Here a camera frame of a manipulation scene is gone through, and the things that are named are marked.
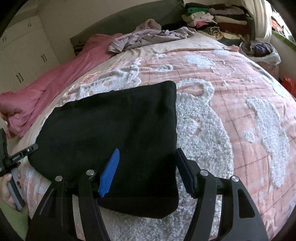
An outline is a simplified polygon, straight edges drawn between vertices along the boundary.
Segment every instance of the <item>plastic bag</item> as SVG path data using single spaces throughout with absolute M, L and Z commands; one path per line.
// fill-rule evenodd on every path
M 279 56 L 275 47 L 272 45 L 271 46 L 272 46 L 273 51 L 271 54 L 264 56 L 264 57 L 251 57 L 251 56 L 246 55 L 246 53 L 242 50 L 242 44 L 243 44 L 243 42 L 239 46 L 239 52 L 242 55 L 246 56 L 248 59 L 254 61 L 255 63 L 265 62 L 265 63 L 271 64 L 271 65 L 278 65 L 281 62 L 281 57 Z

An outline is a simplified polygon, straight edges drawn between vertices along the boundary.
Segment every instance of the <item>pink blanket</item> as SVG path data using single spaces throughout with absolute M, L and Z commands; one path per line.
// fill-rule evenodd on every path
M 0 95 L 0 113 L 8 123 L 7 137 L 23 137 L 44 109 L 66 87 L 85 73 L 108 60 L 110 43 L 122 36 L 96 34 L 86 42 L 86 48 L 74 60 L 63 64 L 38 78 L 16 93 Z

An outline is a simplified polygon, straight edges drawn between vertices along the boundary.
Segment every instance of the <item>orange object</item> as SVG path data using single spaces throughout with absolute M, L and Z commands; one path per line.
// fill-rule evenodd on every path
M 296 97 L 296 82 L 291 80 L 289 77 L 284 77 L 282 86 L 289 91 L 294 97 Z

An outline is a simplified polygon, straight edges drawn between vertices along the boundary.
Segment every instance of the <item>curtain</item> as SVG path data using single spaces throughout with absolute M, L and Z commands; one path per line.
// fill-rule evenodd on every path
M 270 42 L 272 9 L 266 0 L 241 0 L 242 5 L 253 15 L 256 40 Z

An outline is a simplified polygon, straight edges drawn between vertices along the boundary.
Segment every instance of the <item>headboard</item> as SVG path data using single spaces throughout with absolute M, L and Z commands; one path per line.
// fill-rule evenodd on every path
M 73 36 L 70 41 L 74 46 L 78 41 L 85 42 L 95 34 L 128 34 L 149 18 L 153 18 L 161 26 L 178 22 L 186 12 L 183 6 L 183 0 L 161 0 L 130 7 L 98 21 Z

